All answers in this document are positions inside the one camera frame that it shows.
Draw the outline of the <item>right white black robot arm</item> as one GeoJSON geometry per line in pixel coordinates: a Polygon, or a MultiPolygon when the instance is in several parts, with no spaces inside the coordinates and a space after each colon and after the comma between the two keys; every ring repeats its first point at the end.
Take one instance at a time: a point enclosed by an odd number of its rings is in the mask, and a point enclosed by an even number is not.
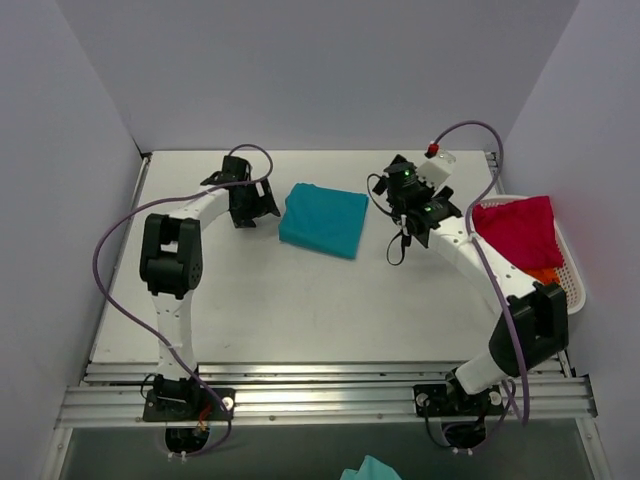
{"type": "Polygon", "coordinates": [[[435,181],[434,164],[416,167],[396,155],[372,193],[386,195],[385,215],[398,226],[401,247],[413,241],[449,262],[496,315],[487,347],[457,367],[444,388],[455,412],[469,411],[480,393],[543,363],[569,343],[568,301],[556,282],[544,285],[510,263],[467,227],[451,188],[435,181]]]}

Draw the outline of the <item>white plastic basket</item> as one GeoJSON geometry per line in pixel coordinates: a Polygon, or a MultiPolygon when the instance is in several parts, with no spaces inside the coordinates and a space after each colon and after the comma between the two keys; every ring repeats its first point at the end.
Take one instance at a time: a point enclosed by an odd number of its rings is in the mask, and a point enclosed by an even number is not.
{"type": "MultiPolygon", "coordinates": [[[[516,200],[522,200],[525,198],[529,197],[517,195],[495,195],[481,200],[478,205],[496,206],[516,200]]],[[[559,228],[557,227],[556,220],[554,224],[556,240],[564,258],[564,265],[560,268],[554,269],[556,270],[560,279],[559,285],[563,288],[567,296],[568,312],[573,315],[583,308],[586,302],[586,294],[575,262],[570,254],[566,243],[564,242],[564,238],[562,237],[559,228]]]]}

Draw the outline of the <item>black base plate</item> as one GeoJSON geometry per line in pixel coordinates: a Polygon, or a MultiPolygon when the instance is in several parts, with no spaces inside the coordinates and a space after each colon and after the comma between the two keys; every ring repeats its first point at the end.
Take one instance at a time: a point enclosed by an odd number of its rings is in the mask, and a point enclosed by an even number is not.
{"type": "Polygon", "coordinates": [[[231,388],[214,388],[227,411],[203,388],[170,395],[160,389],[147,392],[142,420],[144,422],[196,422],[231,420],[234,414],[236,391],[231,388]]]}
{"type": "Polygon", "coordinates": [[[412,387],[416,415],[422,418],[496,416],[504,402],[497,386],[468,395],[461,388],[442,381],[412,387]]]}

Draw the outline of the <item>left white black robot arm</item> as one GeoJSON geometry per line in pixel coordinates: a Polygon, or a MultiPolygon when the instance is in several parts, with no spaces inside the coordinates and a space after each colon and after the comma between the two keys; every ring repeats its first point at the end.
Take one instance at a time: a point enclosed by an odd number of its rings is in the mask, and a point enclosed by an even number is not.
{"type": "Polygon", "coordinates": [[[205,403],[197,370],[191,312],[203,271],[202,233],[228,214],[237,229],[254,228],[258,218],[281,215],[269,181],[251,178],[250,162],[234,153],[203,180],[197,195],[167,214],[150,214],[144,223],[140,278],[156,312],[159,371],[153,381],[154,403],[179,419],[190,419],[205,403]]]}

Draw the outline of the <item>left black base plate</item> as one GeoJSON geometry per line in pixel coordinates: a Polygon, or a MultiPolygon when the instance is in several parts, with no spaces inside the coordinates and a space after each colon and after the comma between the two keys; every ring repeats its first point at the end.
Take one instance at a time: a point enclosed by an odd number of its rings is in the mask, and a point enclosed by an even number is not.
{"type": "Polygon", "coordinates": [[[236,391],[231,388],[214,388],[227,411],[203,388],[170,395],[160,389],[147,392],[142,420],[144,422],[196,422],[231,420],[234,414],[236,391]]]}

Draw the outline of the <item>teal t shirt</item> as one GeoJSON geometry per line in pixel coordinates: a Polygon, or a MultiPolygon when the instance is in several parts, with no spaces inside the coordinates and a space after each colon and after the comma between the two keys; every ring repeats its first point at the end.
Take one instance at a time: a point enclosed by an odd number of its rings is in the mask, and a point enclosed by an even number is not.
{"type": "Polygon", "coordinates": [[[283,243],[355,260],[368,210],[363,193],[297,183],[285,199],[278,227],[283,243]]]}

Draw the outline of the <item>aluminium rail frame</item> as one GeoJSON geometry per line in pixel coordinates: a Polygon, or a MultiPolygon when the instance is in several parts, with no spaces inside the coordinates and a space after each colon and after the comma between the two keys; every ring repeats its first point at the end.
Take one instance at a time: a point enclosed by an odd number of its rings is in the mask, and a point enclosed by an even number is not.
{"type": "Polygon", "coordinates": [[[508,417],[474,454],[436,447],[413,389],[437,384],[490,335],[491,311],[437,255],[385,260],[394,227],[367,215],[353,261],[282,244],[277,222],[237,230],[222,218],[203,239],[193,302],[203,378],[236,392],[229,439],[197,458],[163,449],[164,426],[142,418],[139,384],[155,340],[103,311],[80,385],[67,390],[46,479],[336,479],[371,455],[406,479],[607,479],[587,377],[565,354],[529,377],[531,420],[508,417]]]}

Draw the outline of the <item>magenta t shirt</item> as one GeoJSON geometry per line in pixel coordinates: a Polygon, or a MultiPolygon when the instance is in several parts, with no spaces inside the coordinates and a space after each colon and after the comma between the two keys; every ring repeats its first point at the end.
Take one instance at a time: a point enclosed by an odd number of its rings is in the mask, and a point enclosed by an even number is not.
{"type": "Polygon", "coordinates": [[[520,270],[560,268],[564,258],[548,196],[529,197],[472,211],[476,232],[520,270]]]}

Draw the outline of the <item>light teal cloth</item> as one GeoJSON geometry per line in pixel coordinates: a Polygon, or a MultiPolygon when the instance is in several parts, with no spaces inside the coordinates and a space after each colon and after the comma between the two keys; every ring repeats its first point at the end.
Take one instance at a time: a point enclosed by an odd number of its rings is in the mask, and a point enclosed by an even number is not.
{"type": "Polygon", "coordinates": [[[340,480],[401,480],[401,477],[392,467],[366,455],[358,469],[345,469],[340,480]]]}

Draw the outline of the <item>orange t shirt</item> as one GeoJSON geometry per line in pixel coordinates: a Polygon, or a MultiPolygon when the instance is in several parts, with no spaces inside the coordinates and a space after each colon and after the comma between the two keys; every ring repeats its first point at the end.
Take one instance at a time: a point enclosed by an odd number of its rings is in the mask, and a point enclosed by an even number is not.
{"type": "Polygon", "coordinates": [[[554,268],[525,269],[524,272],[544,285],[560,284],[559,276],[554,268]]]}

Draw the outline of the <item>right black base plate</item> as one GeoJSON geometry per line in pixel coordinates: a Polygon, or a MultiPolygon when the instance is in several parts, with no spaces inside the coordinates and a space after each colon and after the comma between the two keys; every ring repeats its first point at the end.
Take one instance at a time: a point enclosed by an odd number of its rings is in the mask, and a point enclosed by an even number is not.
{"type": "Polygon", "coordinates": [[[461,388],[442,381],[412,387],[416,415],[422,418],[496,416],[504,402],[497,386],[468,395],[461,388]]]}

